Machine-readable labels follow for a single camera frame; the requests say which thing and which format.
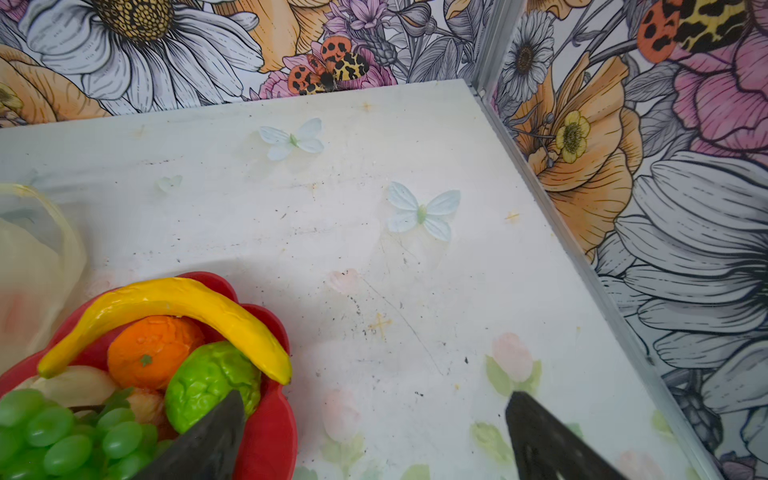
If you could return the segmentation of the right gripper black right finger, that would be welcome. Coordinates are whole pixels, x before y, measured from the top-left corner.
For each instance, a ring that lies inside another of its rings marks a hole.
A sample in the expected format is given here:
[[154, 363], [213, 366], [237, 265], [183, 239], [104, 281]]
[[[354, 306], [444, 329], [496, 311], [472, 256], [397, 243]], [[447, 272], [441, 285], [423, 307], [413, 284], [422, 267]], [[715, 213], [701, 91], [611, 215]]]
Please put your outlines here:
[[625, 479], [526, 392], [512, 393], [505, 421], [521, 480]]

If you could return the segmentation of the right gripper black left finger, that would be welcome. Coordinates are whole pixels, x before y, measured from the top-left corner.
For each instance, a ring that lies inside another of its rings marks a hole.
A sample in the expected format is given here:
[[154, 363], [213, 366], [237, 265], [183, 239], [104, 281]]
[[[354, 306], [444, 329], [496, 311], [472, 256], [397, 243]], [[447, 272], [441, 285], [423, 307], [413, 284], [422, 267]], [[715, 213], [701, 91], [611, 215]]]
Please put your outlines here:
[[134, 479], [233, 479], [245, 423], [242, 396], [231, 391]]

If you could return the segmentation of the green fake pepper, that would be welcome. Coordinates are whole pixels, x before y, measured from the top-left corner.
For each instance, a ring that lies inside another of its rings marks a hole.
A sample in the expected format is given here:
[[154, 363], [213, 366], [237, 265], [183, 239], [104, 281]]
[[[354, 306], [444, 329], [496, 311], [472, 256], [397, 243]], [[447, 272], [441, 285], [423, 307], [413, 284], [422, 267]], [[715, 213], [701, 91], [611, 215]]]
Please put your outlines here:
[[261, 371], [230, 342], [205, 344], [177, 369], [165, 392], [168, 421], [178, 434], [219, 405], [232, 391], [242, 397], [246, 417], [261, 401]]

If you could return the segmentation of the orange fake fruit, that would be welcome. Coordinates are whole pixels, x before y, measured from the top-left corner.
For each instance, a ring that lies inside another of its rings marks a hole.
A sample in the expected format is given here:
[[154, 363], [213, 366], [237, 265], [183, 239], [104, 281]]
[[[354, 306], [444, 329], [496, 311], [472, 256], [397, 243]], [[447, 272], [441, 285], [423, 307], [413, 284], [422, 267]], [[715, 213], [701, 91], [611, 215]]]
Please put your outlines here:
[[192, 321], [150, 316], [123, 330], [107, 351], [108, 372], [121, 387], [165, 390], [179, 367], [204, 344]]

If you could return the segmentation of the cream fake garlic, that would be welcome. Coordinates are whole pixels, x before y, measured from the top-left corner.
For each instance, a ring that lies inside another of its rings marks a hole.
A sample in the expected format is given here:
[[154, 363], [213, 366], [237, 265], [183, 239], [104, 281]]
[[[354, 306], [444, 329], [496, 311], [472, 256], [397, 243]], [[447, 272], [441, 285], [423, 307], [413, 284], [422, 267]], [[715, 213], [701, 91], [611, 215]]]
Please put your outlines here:
[[63, 407], [101, 405], [117, 390], [117, 383], [103, 370], [70, 366], [50, 379], [39, 376], [23, 381], [17, 389], [39, 391], [47, 400]]

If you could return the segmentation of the green fake grapes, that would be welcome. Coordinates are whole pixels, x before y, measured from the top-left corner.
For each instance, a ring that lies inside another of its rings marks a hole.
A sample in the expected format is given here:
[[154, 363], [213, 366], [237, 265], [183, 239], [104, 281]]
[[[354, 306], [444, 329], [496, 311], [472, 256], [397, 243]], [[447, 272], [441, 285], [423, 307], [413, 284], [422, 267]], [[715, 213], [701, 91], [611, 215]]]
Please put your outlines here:
[[136, 421], [127, 397], [101, 405], [63, 407], [39, 391], [1, 398], [3, 479], [132, 479], [174, 442], [165, 423]]

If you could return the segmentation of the translucent yellowish plastic bag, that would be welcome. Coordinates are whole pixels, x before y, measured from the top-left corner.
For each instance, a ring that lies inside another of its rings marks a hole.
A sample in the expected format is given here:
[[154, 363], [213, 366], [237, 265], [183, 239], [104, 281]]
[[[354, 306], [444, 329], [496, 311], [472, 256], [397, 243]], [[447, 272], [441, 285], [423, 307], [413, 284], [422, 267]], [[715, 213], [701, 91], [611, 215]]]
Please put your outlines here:
[[[1, 212], [1, 370], [42, 349], [77, 286], [86, 263], [82, 238], [61, 208], [36, 189], [1, 185], [3, 199], [32, 200], [35, 208]], [[58, 229], [53, 248], [24, 226], [42, 213]]]

